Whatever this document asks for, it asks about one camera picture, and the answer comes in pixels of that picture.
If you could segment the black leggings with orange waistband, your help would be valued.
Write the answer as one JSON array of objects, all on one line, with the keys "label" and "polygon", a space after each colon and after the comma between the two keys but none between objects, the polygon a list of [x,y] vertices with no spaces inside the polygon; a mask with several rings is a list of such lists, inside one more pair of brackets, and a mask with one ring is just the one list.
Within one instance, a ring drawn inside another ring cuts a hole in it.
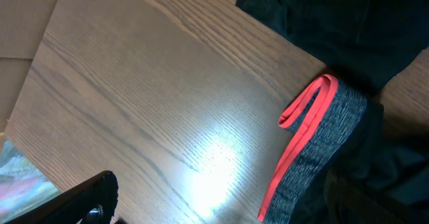
[{"label": "black leggings with orange waistband", "polygon": [[237,0],[330,72],[283,111],[262,223],[427,223],[428,138],[382,137],[375,95],[428,47],[428,0]]}]

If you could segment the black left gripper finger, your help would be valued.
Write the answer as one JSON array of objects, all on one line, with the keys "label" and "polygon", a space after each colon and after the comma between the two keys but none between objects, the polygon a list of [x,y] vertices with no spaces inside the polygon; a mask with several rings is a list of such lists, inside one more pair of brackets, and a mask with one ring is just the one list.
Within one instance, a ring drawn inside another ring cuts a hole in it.
[{"label": "black left gripper finger", "polygon": [[7,224],[105,223],[115,215],[119,185],[105,170]]}]

